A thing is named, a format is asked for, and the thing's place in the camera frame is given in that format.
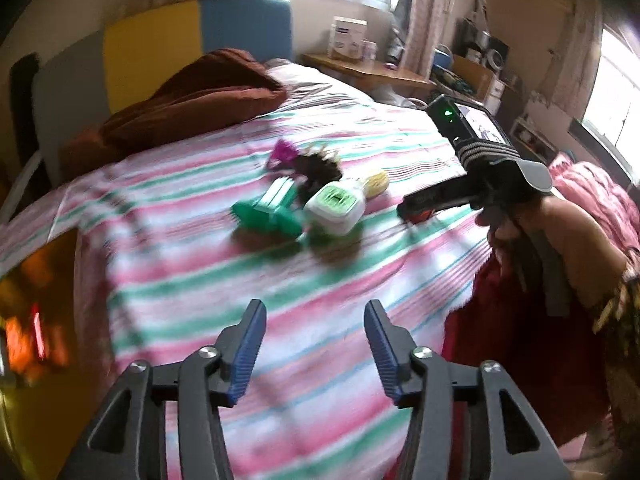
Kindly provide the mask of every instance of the green brush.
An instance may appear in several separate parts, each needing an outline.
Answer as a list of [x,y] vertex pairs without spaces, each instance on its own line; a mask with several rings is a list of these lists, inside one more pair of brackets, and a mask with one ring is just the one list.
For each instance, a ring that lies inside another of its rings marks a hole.
[[293,179],[281,176],[271,184],[262,198],[239,200],[231,206],[240,225],[256,231],[279,231],[286,236],[298,238],[302,224],[289,210],[296,197]]

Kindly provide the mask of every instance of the device screen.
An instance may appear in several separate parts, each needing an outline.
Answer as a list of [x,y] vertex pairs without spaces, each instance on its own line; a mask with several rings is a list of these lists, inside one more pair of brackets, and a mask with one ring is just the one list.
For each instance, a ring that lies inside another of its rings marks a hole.
[[500,133],[500,130],[498,130],[491,118],[482,110],[461,105],[460,103],[456,103],[456,106],[480,139],[492,140],[493,142],[500,142],[501,144],[509,143]]

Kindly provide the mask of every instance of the purple brush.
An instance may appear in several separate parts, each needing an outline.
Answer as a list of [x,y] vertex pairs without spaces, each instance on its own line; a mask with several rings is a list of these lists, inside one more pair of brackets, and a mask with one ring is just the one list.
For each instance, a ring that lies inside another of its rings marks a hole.
[[292,161],[300,152],[288,140],[278,139],[267,160],[267,170],[292,169]]

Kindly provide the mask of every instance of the silver bolt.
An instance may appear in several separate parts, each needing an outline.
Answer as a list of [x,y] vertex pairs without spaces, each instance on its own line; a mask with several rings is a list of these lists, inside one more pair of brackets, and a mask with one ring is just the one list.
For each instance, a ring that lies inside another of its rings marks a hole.
[[495,361],[487,361],[482,365],[482,370],[488,373],[499,372],[502,367]]
[[144,361],[133,361],[129,368],[131,368],[132,372],[139,374],[146,370],[146,363]]
[[428,359],[433,355],[433,350],[426,346],[418,346],[417,348],[414,348],[414,355],[418,359]]
[[203,346],[200,350],[198,350],[198,354],[200,357],[204,359],[211,359],[218,355],[218,349],[213,346]]

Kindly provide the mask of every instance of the blue gripper pad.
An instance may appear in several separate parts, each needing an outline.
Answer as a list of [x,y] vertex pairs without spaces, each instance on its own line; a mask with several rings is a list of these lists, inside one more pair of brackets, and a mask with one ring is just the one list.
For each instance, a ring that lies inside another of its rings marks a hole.
[[411,378],[414,339],[407,329],[391,324],[378,300],[369,301],[364,308],[364,331],[385,394],[397,404],[404,396],[402,384]]
[[226,327],[218,336],[216,348],[222,352],[222,363],[220,376],[214,384],[215,390],[226,395],[229,407],[234,406],[246,392],[266,327],[264,304],[260,300],[251,300],[240,323]]

